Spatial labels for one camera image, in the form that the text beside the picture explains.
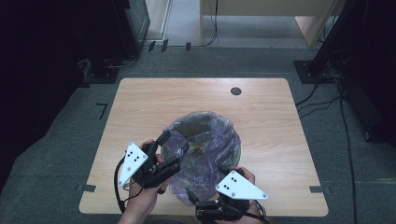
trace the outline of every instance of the gray carpet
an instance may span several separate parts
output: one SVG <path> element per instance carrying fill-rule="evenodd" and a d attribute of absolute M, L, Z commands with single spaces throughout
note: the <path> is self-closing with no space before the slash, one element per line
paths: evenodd
<path fill-rule="evenodd" d="M 17 158 L 1 194 L 0 223 L 117 223 L 119 215 L 81 214 L 78 185 L 88 178 L 122 78 L 283 77 L 294 101 L 299 102 L 313 85 L 301 84 L 293 61 L 311 60 L 316 53 L 316 49 L 145 49 L 134 64 L 120 70 L 116 84 L 76 90 L 47 135 Z M 336 84 L 322 84 L 308 103 L 326 102 L 337 94 Z M 103 107 L 98 103 L 109 104 L 102 119 Z M 301 116 L 312 108 L 302 110 Z M 358 221 L 394 223 L 396 149 L 386 143 L 367 143 L 348 101 L 344 109 L 356 174 Z M 274 217 L 273 223 L 352 223 L 347 136 L 340 102 L 304 117 L 302 124 L 319 180 L 328 189 L 329 215 Z"/>

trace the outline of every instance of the hand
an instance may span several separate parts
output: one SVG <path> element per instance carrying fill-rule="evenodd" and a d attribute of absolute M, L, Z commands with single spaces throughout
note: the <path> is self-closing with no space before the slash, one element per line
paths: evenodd
<path fill-rule="evenodd" d="M 251 173 L 247 168 L 245 167 L 239 167 L 239 166 L 235 166 L 234 169 L 237 171 L 239 169 L 242 169 L 244 171 L 244 176 L 245 178 L 252 184 L 256 183 L 256 176 Z M 260 210 L 259 208 L 257 208 L 256 206 L 256 202 L 254 202 L 253 200 L 250 200 L 249 203 L 251 204 L 251 206 L 249 207 L 249 209 L 247 210 L 248 213 L 251 213 L 253 215 L 256 216 L 260 216 Z M 262 222 L 260 222 L 258 219 L 253 218 L 253 217 L 247 217 L 247 216 L 242 216 L 241 219 L 236 220 L 236 221 L 216 221 L 219 224 L 230 224 L 230 223 L 235 223 L 235 224 L 262 224 Z"/>
<path fill-rule="evenodd" d="M 143 145 L 149 145 L 153 142 L 153 140 L 148 140 L 144 142 Z M 158 163 L 163 163 L 163 156 L 160 154 L 155 155 L 157 157 Z M 125 209 L 125 212 L 122 214 L 121 220 L 119 223 L 128 223 L 128 224 L 135 224 L 135 223 L 143 223 L 146 216 L 154 209 L 155 203 L 157 202 L 157 195 L 158 190 L 161 189 L 163 191 L 166 190 L 168 187 L 168 180 L 161 183 L 160 186 L 153 189 L 142 189 L 140 185 L 134 182 L 131 178 L 131 187 L 129 187 L 129 197 L 134 197 L 128 200 L 128 205 Z"/>

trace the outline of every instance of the wooden table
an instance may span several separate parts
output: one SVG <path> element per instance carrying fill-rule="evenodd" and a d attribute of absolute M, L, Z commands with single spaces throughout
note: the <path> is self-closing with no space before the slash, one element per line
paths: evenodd
<path fill-rule="evenodd" d="M 306 45 L 314 47 L 329 16 L 340 15 L 346 0 L 225 0 L 219 16 L 293 16 Z M 215 15 L 217 0 L 200 0 L 200 40 L 204 44 L 204 16 Z"/>
<path fill-rule="evenodd" d="M 231 88 L 240 88 L 232 95 Z M 268 216 L 323 217 L 328 207 L 305 140 L 290 88 L 283 78 L 125 78 L 118 89 L 85 191 L 82 213 L 117 214 L 114 170 L 130 141 L 156 139 L 164 127 L 194 111 L 213 111 L 233 121 L 241 138 L 239 165 L 256 175 L 268 195 Z M 127 191 L 121 198 L 127 198 Z M 170 190 L 152 214 L 194 216 Z"/>

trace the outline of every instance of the plastic bag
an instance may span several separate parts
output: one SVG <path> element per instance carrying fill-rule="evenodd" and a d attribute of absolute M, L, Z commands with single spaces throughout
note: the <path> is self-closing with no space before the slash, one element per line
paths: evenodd
<path fill-rule="evenodd" d="M 180 172 L 169 183 L 172 193 L 188 206 L 192 203 L 186 188 L 200 201 L 211 199 L 224 177 L 218 165 L 232 168 L 239 162 L 241 141 L 233 123 L 214 112 L 194 112 L 164 130 L 172 136 L 163 145 L 163 155 L 180 157 Z"/>

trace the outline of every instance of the table top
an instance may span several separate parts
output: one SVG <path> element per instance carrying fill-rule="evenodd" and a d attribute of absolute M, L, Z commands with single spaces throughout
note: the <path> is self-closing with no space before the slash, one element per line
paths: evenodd
<path fill-rule="evenodd" d="M 240 95 L 233 95 L 232 88 Z M 129 142 L 156 139 L 163 128 L 195 111 L 213 111 L 233 122 L 241 138 L 240 166 L 256 176 L 269 199 L 260 201 L 267 215 L 324 217 L 328 207 L 304 131 L 283 78 L 125 78 L 96 153 L 79 210 L 87 214 L 118 214 L 113 177 Z M 120 190 L 121 198 L 127 191 Z M 153 215 L 194 216 L 194 207 L 170 190 L 159 196 Z"/>

